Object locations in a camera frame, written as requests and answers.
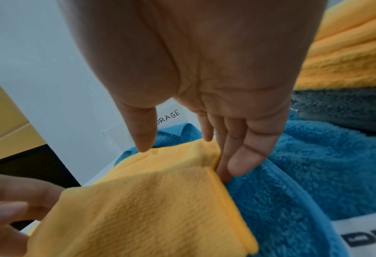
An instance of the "human hand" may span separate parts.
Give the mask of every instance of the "human hand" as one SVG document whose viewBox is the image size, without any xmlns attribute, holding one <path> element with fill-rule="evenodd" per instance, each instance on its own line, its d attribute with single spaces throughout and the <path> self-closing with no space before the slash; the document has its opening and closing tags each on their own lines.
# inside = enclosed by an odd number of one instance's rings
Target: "human hand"
<svg viewBox="0 0 376 257">
<path fill-rule="evenodd" d="M 198 115 L 222 151 L 223 181 L 272 152 L 326 0 L 61 0 L 75 41 L 139 151 L 155 141 L 158 104 Z"/>
<path fill-rule="evenodd" d="M 41 221 L 63 190 L 45 181 L 0 175 L 0 256 L 25 255 L 28 236 L 9 224 Z"/>
</svg>

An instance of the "blue cloth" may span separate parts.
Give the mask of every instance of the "blue cloth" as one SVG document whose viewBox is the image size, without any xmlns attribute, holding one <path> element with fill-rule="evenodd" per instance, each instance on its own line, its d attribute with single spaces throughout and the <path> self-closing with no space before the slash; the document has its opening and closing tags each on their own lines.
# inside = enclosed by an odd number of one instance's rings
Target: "blue cloth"
<svg viewBox="0 0 376 257">
<path fill-rule="evenodd" d="M 226 188 L 257 238 L 257 257 L 347 256 L 330 219 L 376 212 L 376 138 L 294 117 L 269 159 Z M 182 124 L 159 131 L 154 147 L 199 138 Z"/>
</svg>

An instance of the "yellow towel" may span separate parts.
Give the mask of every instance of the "yellow towel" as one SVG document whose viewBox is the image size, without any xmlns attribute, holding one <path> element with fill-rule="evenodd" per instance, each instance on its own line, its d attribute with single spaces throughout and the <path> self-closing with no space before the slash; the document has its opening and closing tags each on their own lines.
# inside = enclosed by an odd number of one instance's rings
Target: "yellow towel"
<svg viewBox="0 0 376 257">
<path fill-rule="evenodd" d="M 245 257 L 257 242 L 214 172 L 216 142 L 152 149 L 92 186 L 70 188 L 31 235 L 27 257 Z"/>
<path fill-rule="evenodd" d="M 376 86 L 376 0 L 327 10 L 295 90 Z"/>
</svg>

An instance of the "microfiber cloth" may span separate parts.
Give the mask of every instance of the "microfiber cloth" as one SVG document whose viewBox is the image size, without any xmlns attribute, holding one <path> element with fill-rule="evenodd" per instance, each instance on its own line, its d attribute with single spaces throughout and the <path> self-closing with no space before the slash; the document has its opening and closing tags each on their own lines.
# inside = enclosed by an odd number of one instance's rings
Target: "microfiber cloth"
<svg viewBox="0 0 376 257">
<path fill-rule="evenodd" d="M 178 125 L 159 131 L 155 147 L 197 138 L 194 126 Z M 347 256 L 330 220 L 376 213 L 376 138 L 291 112 L 269 159 L 226 188 L 257 238 L 257 257 Z"/>
<path fill-rule="evenodd" d="M 376 132 L 376 88 L 295 91 L 292 108 L 299 119 Z"/>
<path fill-rule="evenodd" d="M 66 189 L 30 236 L 26 257 L 255 254 L 214 172 L 219 159 L 217 143 L 202 139 L 127 158 L 94 185 Z"/>
<path fill-rule="evenodd" d="M 376 0 L 344 0 L 325 12 L 295 90 L 376 86 Z"/>
</svg>

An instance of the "textured fabric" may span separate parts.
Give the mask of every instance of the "textured fabric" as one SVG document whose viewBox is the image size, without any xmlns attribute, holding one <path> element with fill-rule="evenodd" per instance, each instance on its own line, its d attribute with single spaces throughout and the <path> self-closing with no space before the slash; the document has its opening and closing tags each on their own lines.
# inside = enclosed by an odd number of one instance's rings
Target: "textured fabric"
<svg viewBox="0 0 376 257">
<path fill-rule="evenodd" d="M 292 108 L 299 119 L 376 132 L 376 88 L 296 91 Z"/>
<path fill-rule="evenodd" d="M 31 235 L 26 257 L 226 256 L 257 252 L 203 140 L 152 149 L 96 184 L 65 190 Z"/>
<path fill-rule="evenodd" d="M 376 0 L 345 0 L 326 11 L 295 90 L 376 86 Z"/>
<path fill-rule="evenodd" d="M 159 135 L 156 147 L 200 137 L 189 124 Z M 291 112 L 269 160 L 226 187 L 257 238 L 257 257 L 346 256 L 327 217 L 376 213 L 376 138 Z"/>
</svg>

